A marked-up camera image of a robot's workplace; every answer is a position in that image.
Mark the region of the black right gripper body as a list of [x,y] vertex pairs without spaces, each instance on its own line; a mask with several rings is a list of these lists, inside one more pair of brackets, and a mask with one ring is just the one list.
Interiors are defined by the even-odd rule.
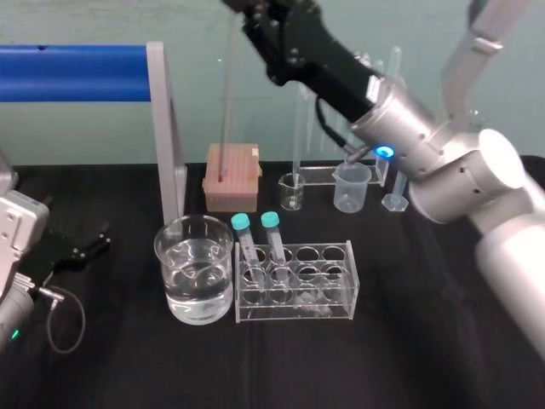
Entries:
[[366,92],[370,80],[380,74],[357,60],[330,33],[316,2],[313,10],[291,15],[291,48],[301,59],[297,80],[349,122],[356,122],[375,106]]

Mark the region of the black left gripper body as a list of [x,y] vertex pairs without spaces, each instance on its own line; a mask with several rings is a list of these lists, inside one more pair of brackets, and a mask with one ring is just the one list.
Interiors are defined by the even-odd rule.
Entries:
[[23,275],[38,290],[55,274],[80,271],[88,264],[88,252],[74,240],[47,228],[42,238],[23,256]]

